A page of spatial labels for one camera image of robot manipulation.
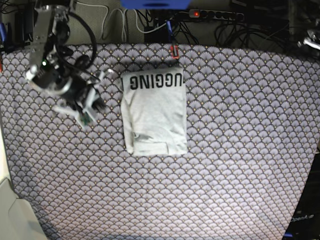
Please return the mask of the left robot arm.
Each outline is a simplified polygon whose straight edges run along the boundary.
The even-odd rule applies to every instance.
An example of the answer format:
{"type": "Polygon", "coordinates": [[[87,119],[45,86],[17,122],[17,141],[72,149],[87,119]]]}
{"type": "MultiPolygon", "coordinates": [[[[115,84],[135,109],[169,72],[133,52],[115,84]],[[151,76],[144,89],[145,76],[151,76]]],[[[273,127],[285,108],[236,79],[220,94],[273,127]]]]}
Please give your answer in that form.
{"type": "Polygon", "coordinates": [[[299,41],[297,46],[299,48],[302,46],[308,46],[315,50],[320,50],[320,29],[308,29],[307,37],[305,37],[302,41],[299,41]]]}

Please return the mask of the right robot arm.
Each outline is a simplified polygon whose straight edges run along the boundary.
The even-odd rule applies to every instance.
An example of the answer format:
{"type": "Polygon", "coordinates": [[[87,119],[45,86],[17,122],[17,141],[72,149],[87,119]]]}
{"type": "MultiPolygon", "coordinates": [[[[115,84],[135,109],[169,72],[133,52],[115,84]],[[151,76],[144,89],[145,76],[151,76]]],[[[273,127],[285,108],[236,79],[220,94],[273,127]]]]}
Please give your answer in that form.
{"type": "Polygon", "coordinates": [[[98,45],[93,31],[75,8],[73,0],[36,1],[37,17],[25,76],[35,89],[64,99],[73,110],[84,112],[89,107],[97,111],[105,107],[95,87],[101,79],[88,69],[97,57],[98,45]],[[83,54],[74,63],[67,61],[74,53],[66,45],[71,34],[70,18],[82,25],[92,45],[92,54],[83,54]]]}

